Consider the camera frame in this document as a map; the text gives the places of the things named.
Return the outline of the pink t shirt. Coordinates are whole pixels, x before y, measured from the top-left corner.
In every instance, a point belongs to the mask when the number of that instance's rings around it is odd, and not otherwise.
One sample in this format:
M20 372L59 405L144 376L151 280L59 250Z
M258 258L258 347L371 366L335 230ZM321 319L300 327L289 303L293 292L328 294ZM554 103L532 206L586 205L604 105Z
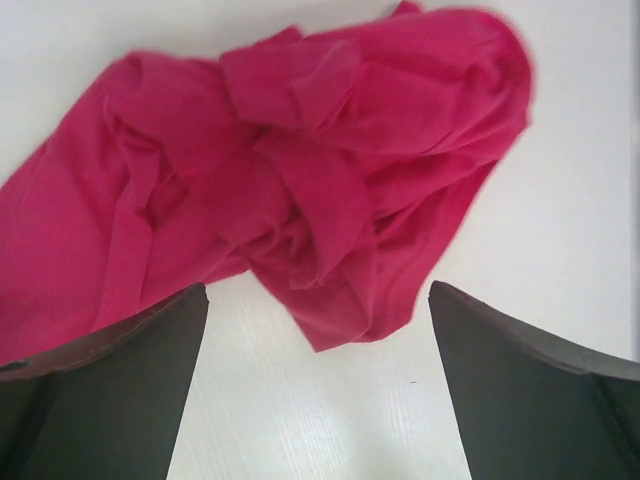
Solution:
M251 271L316 351L383 339L526 129L528 52L476 8L109 65L1 189L1 360Z

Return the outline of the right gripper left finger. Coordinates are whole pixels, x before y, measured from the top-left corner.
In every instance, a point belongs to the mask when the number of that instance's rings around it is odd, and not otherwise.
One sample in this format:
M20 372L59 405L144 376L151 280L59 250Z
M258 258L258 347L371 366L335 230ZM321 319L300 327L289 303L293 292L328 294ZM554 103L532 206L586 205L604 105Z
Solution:
M196 284L2 365L2 478L166 478L207 312Z

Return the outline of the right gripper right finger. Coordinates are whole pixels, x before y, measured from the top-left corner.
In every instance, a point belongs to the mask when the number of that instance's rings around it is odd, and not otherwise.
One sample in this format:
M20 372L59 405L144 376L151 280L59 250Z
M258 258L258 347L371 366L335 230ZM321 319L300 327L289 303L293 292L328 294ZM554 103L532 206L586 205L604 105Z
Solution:
M636 479L639 365L444 282L429 308L474 479Z

